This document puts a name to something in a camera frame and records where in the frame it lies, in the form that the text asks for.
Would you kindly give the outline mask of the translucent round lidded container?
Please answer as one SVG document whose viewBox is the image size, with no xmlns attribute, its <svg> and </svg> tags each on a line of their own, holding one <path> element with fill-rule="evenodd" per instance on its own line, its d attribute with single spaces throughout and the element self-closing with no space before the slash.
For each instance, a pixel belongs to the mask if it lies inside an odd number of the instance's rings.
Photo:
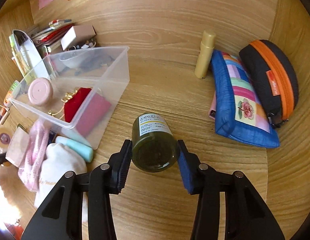
<svg viewBox="0 0 310 240">
<path fill-rule="evenodd" d="M 6 160 L 15 167 L 20 167 L 28 149 L 30 136 L 21 127 L 17 127 L 6 152 Z"/>
</svg>

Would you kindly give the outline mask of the yellow cream jar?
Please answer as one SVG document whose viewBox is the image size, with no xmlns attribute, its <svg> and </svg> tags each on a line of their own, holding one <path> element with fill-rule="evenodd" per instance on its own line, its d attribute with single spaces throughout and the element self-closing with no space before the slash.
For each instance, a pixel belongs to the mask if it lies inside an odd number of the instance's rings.
<svg viewBox="0 0 310 240">
<path fill-rule="evenodd" d="M 11 142 L 13 133 L 11 129 L 0 125 L 0 154 L 6 153 Z"/>
</svg>

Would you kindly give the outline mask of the red velvet pouch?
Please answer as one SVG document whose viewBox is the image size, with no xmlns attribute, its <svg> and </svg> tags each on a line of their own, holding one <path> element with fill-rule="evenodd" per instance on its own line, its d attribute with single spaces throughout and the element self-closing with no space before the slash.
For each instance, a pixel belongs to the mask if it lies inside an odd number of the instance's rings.
<svg viewBox="0 0 310 240">
<path fill-rule="evenodd" d="M 81 87 L 75 89 L 75 91 L 68 96 L 64 103 L 64 120 L 66 122 L 71 122 L 91 90 L 91 88 Z"/>
</svg>

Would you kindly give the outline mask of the dark green spray bottle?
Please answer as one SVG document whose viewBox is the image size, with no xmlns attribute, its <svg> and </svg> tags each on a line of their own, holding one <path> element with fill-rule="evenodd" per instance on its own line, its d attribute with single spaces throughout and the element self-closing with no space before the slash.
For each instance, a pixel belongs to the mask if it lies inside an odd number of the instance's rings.
<svg viewBox="0 0 310 240">
<path fill-rule="evenodd" d="M 180 150 L 165 118 L 156 113 L 138 116 L 132 127 L 132 161 L 145 172 L 161 172 L 173 166 Z"/>
</svg>

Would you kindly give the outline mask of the clear plastic storage bin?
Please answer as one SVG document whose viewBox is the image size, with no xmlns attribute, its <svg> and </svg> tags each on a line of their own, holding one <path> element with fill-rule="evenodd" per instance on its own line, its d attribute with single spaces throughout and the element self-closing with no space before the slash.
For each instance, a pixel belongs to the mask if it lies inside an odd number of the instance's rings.
<svg viewBox="0 0 310 240">
<path fill-rule="evenodd" d="M 20 81 L 11 102 L 24 117 L 41 118 L 54 132 L 97 149 L 130 81 L 128 50 L 128 46 L 96 47 L 48 55 Z M 35 106 L 28 90 L 40 77 L 50 81 L 52 99 Z M 79 88 L 90 93 L 67 122 L 62 98 Z"/>
</svg>

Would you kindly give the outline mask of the pink round jar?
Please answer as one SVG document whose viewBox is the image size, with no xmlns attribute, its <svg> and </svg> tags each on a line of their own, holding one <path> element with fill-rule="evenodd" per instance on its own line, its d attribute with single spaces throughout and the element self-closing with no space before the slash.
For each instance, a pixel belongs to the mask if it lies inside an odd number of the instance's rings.
<svg viewBox="0 0 310 240">
<path fill-rule="evenodd" d="M 32 105 L 44 106 L 53 96 L 53 88 L 51 82 L 44 78 L 36 78 L 28 88 L 28 98 Z"/>
</svg>

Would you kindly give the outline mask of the blue patchwork pouch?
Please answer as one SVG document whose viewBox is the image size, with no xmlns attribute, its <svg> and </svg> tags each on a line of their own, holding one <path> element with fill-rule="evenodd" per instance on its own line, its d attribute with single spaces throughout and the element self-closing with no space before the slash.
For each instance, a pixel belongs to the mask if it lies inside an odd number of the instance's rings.
<svg viewBox="0 0 310 240">
<path fill-rule="evenodd" d="M 279 147 L 277 132 L 269 123 L 242 61 L 214 50 L 211 66 L 216 97 L 216 134 L 248 145 Z"/>
</svg>

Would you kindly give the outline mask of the pink phone under pouch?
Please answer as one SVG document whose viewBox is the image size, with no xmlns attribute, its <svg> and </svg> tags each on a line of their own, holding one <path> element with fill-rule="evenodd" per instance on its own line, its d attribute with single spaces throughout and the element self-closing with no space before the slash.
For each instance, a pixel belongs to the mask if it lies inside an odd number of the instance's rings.
<svg viewBox="0 0 310 240">
<path fill-rule="evenodd" d="M 214 93 L 214 95 L 213 95 L 213 99 L 212 99 L 212 103 L 211 103 L 211 106 L 209 109 L 208 116 L 210 118 L 212 118 L 213 120 L 215 119 L 215 116 L 216 116 L 216 93 Z"/>
</svg>

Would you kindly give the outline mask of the pens cluster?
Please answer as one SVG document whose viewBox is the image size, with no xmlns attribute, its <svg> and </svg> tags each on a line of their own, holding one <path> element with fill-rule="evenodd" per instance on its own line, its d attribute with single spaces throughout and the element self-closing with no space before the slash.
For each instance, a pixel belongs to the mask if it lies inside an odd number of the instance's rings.
<svg viewBox="0 0 310 240">
<path fill-rule="evenodd" d="M 0 125 L 2 125 L 6 121 L 9 114 L 10 114 L 9 108 L 2 108 L 0 110 Z"/>
</svg>

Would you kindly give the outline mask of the green orange glue tube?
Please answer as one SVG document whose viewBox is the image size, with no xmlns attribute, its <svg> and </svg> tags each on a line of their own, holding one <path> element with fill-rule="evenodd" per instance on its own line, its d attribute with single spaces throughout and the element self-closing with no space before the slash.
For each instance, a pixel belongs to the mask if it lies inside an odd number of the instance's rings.
<svg viewBox="0 0 310 240">
<path fill-rule="evenodd" d="M 15 80 L 11 87 L 9 88 L 5 98 L 4 98 L 4 106 L 10 108 L 12 105 L 11 100 L 15 99 L 20 91 L 20 82 Z"/>
</svg>

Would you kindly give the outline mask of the black orange zip case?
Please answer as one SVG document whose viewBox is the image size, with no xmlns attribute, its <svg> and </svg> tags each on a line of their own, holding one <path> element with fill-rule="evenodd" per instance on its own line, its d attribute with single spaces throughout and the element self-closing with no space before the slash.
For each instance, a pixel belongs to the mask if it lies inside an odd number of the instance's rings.
<svg viewBox="0 0 310 240">
<path fill-rule="evenodd" d="M 273 128 L 289 120 L 299 101 L 295 70 L 285 53 L 268 40 L 254 40 L 239 52 Z"/>
</svg>

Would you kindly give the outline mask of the yellow green spray bottle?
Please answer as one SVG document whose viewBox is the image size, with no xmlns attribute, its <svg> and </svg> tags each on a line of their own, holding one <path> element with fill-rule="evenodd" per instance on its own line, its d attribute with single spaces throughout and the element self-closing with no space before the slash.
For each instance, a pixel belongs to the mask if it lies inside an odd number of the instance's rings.
<svg viewBox="0 0 310 240">
<path fill-rule="evenodd" d="M 9 36 L 9 41 L 12 50 L 12 55 L 15 58 L 18 69 L 20 70 L 22 76 L 25 77 L 30 72 L 30 67 L 26 63 L 23 54 L 20 51 L 20 47 L 14 34 L 11 34 Z"/>
</svg>

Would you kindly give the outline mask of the bowl of beads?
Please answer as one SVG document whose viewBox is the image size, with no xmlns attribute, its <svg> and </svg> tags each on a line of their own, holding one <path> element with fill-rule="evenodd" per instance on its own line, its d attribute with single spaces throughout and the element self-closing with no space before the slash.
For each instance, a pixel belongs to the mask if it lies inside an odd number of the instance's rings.
<svg viewBox="0 0 310 240">
<path fill-rule="evenodd" d="M 79 43 L 75 46 L 70 46 L 67 51 L 70 50 L 78 50 L 78 49 L 88 49 L 88 48 L 94 48 L 96 46 L 97 42 L 92 39 L 92 40 L 86 40 L 84 43 Z"/>
</svg>

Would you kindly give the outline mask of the yellow lotion tube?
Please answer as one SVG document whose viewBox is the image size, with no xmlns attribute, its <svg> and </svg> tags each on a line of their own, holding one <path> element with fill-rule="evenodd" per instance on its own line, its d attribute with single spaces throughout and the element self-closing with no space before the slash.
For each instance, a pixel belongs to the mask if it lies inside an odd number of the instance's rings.
<svg viewBox="0 0 310 240">
<path fill-rule="evenodd" d="M 200 50 L 195 65 L 194 74 L 199 79 L 204 79 L 207 74 L 208 66 L 212 57 L 216 40 L 216 33 L 212 30 L 203 31 L 200 43 Z"/>
</svg>

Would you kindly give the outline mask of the small white cardboard box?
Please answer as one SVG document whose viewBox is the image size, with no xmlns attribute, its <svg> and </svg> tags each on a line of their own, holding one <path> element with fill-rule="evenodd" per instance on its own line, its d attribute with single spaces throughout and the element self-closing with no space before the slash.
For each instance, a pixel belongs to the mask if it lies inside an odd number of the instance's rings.
<svg viewBox="0 0 310 240">
<path fill-rule="evenodd" d="M 74 25 L 62 37 L 61 46 L 63 50 L 77 45 L 82 41 L 89 40 L 96 35 L 92 25 Z"/>
</svg>

